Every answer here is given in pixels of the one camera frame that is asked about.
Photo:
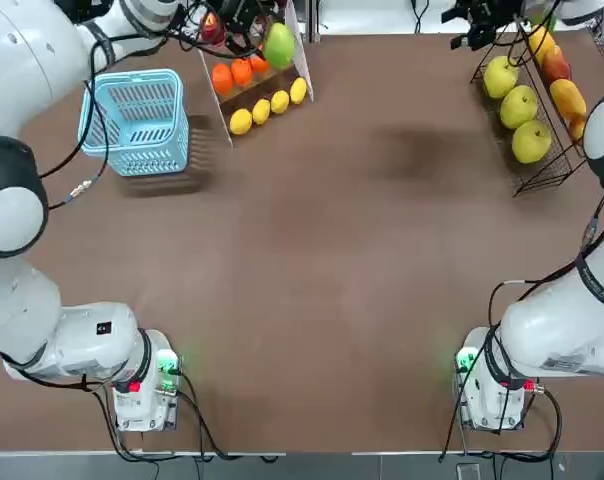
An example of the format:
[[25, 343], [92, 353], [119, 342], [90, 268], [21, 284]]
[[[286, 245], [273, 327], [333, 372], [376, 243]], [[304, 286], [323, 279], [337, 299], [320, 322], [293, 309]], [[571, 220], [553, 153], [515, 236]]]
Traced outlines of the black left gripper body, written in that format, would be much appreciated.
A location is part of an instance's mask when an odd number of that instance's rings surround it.
[[255, 20], [263, 16], [260, 1], [223, 0], [217, 12], [230, 31], [249, 31]]

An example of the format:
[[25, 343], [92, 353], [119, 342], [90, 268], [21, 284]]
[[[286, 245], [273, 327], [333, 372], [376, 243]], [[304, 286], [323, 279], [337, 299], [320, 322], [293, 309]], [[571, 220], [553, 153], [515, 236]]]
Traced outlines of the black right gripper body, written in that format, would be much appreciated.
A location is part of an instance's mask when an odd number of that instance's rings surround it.
[[475, 30], [495, 30], [522, 15], [522, 0], [471, 0], [470, 26]]

